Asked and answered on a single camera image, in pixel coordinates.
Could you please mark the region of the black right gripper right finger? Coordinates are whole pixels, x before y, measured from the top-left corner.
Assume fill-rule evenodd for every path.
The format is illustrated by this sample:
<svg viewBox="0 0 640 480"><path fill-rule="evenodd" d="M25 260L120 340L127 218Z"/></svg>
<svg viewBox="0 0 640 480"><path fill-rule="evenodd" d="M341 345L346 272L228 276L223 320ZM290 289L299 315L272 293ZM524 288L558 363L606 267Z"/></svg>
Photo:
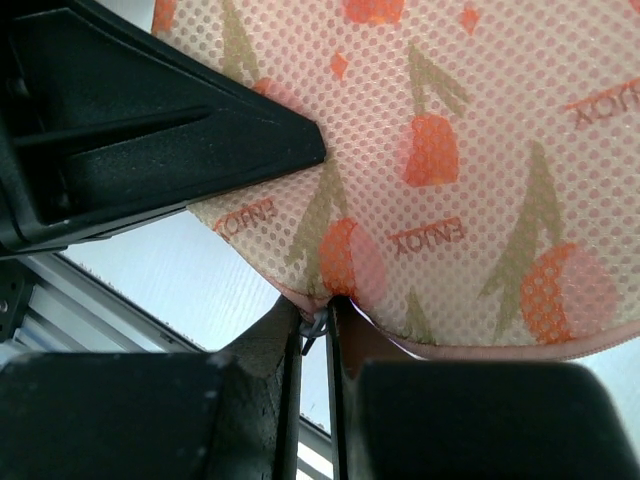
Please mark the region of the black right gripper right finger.
<svg viewBox="0 0 640 480"><path fill-rule="evenodd" d="M338 479L635 479L610 396L572 363L417 360L352 303L328 307Z"/></svg>

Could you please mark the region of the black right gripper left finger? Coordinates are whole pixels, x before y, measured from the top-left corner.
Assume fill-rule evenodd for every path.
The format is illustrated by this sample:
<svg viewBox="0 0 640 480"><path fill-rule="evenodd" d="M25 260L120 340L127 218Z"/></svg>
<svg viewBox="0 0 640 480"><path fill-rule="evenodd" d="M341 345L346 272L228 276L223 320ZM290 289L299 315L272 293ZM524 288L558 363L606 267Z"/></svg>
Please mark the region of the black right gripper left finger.
<svg viewBox="0 0 640 480"><path fill-rule="evenodd" d="M217 352L24 353L1 369L5 479L292 479L300 315Z"/></svg>

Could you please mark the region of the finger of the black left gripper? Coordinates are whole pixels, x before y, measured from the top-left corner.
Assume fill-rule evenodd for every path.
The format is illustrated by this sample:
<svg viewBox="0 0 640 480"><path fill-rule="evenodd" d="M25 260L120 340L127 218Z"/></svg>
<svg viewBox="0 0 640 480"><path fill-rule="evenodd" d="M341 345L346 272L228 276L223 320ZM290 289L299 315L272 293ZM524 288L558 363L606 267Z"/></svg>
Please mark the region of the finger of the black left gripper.
<svg viewBox="0 0 640 480"><path fill-rule="evenodd" d="M316 123L95 1L1 5L1 254L56 252L322 163Z"/></svg>

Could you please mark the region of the grey zipper pull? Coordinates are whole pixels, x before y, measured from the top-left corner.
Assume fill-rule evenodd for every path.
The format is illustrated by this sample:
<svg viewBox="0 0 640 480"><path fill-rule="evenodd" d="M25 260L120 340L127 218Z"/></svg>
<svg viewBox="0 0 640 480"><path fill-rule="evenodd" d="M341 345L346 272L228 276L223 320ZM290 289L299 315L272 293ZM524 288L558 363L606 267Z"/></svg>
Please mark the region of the grey zipper pull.
<svg viewBox="0 0 640 480"><path fill-rule="evenodd" d="M315 341L328 332L329 311L325 307L313 314L313 322L311 324L302 322L299 328L299 334L302 338L301 355L306 356L314 345Z"/></svg>

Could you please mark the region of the tulip print laundry bag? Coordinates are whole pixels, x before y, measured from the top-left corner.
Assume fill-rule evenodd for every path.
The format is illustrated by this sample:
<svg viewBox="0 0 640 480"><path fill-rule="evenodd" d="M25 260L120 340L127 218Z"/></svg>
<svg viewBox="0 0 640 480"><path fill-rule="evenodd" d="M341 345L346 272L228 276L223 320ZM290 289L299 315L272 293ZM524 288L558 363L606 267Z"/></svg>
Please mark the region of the tulip print laundry bag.
<svg viewBox="0 0 640 480"><path fill-rule="evenodd" d="M639 333L635 1L159 1L153 34L313 119L317 167L191 212L302 310L423 358Z"/></svg>

